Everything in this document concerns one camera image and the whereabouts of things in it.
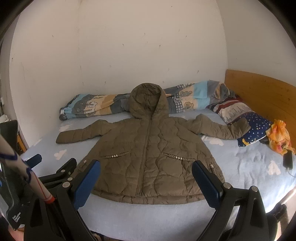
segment star print pillow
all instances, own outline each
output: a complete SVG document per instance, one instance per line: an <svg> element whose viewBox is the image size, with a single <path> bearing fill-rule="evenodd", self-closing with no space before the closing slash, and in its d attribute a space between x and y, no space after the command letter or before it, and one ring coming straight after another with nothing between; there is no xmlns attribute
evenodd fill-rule
<svg viewBox="0 0 296 241"><path fill-rule="evenodd" d="M237 139L238 145L240 147L247 146L251 143L255 143L266 136L266 131L270 128L271 121L263 118L255 112L247 112L238 117L235 121L240 118L245 117L251 126L251 129L243 135L241 138Z"/></svg>
<svg viewBox="0 0 296 241"><path fill-rule="evenodd" d="M222 102L209 105L208 108L217 113L224 122L229 125L245 117L251 129L243 137L237 139L240 147L255 143L266 136L265 131L270 128L271 122L252 111L242 99L235 95L235 98L227 98Z"/></svg>

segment wooden headboard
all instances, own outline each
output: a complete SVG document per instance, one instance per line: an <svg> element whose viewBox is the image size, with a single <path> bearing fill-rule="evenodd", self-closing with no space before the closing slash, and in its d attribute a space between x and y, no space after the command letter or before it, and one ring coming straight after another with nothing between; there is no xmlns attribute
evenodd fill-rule
<svg viewBox="0 0 296 241"><path fill-rule="evenodd" d="M226 70L225 84L264 118L283 120L292 146L296 147L296 87L264 75L231 69Z"/></svg>

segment brown puffer jacket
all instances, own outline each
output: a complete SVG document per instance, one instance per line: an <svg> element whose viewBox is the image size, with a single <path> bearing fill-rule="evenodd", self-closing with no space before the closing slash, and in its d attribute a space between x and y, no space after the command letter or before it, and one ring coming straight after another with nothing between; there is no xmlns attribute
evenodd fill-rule
<svg viewBox="0 0 296 241"><path fill-rule="evenodd" d="M101 175L93 193L117 202L183 204L204 199L192 176L192 163L201 160L221 181L224 177L198 134L237 139L250 129L245 118L224 126L204 115L195 120L169 117L165 92L149 83L131 92L130 113L135 118L97 120L84 129L61 132L56 140L73 143L102 136L73 176L91 160L99 160Z"/></svg>

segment bed sheet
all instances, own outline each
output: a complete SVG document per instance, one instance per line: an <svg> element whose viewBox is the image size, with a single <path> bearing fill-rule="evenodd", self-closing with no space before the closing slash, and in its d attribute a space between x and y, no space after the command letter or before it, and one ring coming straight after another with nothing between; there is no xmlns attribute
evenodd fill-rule
<svg viewBox="0 0 296 241"><path fill-rule="evenodd" d="M205 114L212 121L225 124L212 111L195 110L170 116L194 119ZM98 141L99 137L72 144L56 144L61 131L84 128L98 119L115 122L130 118L127 112L90 118L70 119L41 138L23 155L24 160L39 153L42 162L33 168L38 176L55 173L64 163L74 157L80 162ZM202 137L220 166L226 182L236 188L259 188L263 203L269 212L296 184L282 166L283 157L267 145L256 142L238 147L236 140ZM122 240L196 240L214 214L205 200L177 205L142 205L110 201L91 194L79 213L90 230ZM228 227L234 223L238 208L233 210Z"/></svg>

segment blanket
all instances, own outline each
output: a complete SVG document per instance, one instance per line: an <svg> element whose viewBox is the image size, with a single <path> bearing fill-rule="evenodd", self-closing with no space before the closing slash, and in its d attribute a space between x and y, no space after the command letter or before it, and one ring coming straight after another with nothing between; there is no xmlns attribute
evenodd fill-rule
<svg viewBox="0 0 296 241"><path fill-rule="evenodd" d="M218 103L227 97L234 97L224 83L207 80L194 84L181 84L164 89L169 103L169 113L176 114L186 110L202 110L209 104ZM111 95L76 95L65 107L60 109L60 120L116 114L129 111L130 93Z"/></svg>

